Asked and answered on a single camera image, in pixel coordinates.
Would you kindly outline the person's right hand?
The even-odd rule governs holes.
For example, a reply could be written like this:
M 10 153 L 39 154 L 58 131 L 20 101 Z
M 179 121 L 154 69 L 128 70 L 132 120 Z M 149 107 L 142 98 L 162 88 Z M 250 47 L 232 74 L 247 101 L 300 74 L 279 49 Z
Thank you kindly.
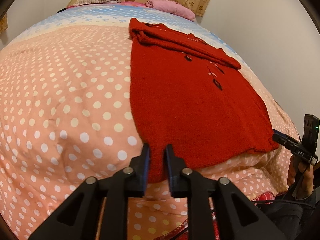
M 310 197 L 314 191 L 313 166 L 306 165 L 303 162 L 297 164 L 295 163 L 296 160 L 297 157 L 292 155 L 290 158 L 287 184 L 288 186 L 292 186 L 296 181 L 298 181 L 295 198 L 297 200 L 303 200 Z

